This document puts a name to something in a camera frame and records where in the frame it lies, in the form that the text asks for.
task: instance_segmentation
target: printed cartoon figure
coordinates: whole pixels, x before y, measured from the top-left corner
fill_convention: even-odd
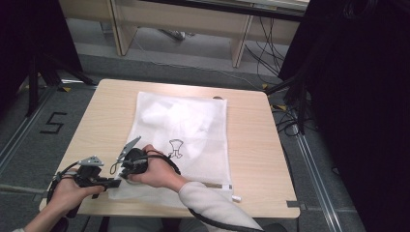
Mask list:
[[[182,154],[179,153],[179,149],[181,148],[182,144],[184,144],[184,142],[180,139],[172,139],[172,140],[169,140],[169,143],[172,146],[173,152],[169,153],[168,157],[169,158],[176,157],[178,159],[181,158]]]

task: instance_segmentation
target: white sleeve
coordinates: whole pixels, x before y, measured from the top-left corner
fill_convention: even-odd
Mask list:
[[[241,208],[226,200],[217,192],[206,188],[202,183],[188,182],[180,189],[178,194],[185,206],[211,221],[263,231],[256,221]],[[206,222],[205,225],[209,231],[225,231],[210,226]]]

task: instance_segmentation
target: wooden tabletop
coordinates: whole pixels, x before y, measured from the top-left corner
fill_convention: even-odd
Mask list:
[[[275,121],[262,92],[105,79],[100,82],[73,136],[58,170],[97,156],[105,163],[101,176],[113,177],[109,168],[127,143],[138,92],[177,97],[227,99],[227,139],[234,195],[254,218],[296,218],[299,208],[281,150]],[[98,199],[83,200],[79,214],[99,216],[191,217],[188,210],[161,207],[136,199],[110,200],[107,192]]]

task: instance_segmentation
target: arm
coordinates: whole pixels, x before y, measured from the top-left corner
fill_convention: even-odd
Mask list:
[[[88,195],[103,192],[103,187],[80,188],[73,179],[62,180],[48,205],[24,227],[25,232],[50,231],[57,221]]]
[[[156,151],[152,145],[147,145],[144,151]],[[157,155],[158,152],[148,152],[148,155]],[[155,188],[165,187],[178,192],[182,203],[187,206],[196,218],[206,222],[209,231],[220,231],[207,223],[216,222],[220,226],[231,226],[232,230],[238,227],[262,231],[260,226],[242,209],[232,202],[206,188],[198,182],[190,182],[178,175],[164,160],[148,159],[148,169],[143,174],[130,175],[129,179],[150,185]]]

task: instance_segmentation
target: white fabric bag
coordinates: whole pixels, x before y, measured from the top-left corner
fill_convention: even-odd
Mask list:
[[[141,135],[135,147],[153,144],[170,155],[183,176],[214,186],[232,197],[232,182],[227,154],[227,100],[169,97],[140,92],[135,119],[128,141]],[[165,188],[130,185],[109,190],[110,199],[137,198],[165,206],[184,207],[178,194]]]

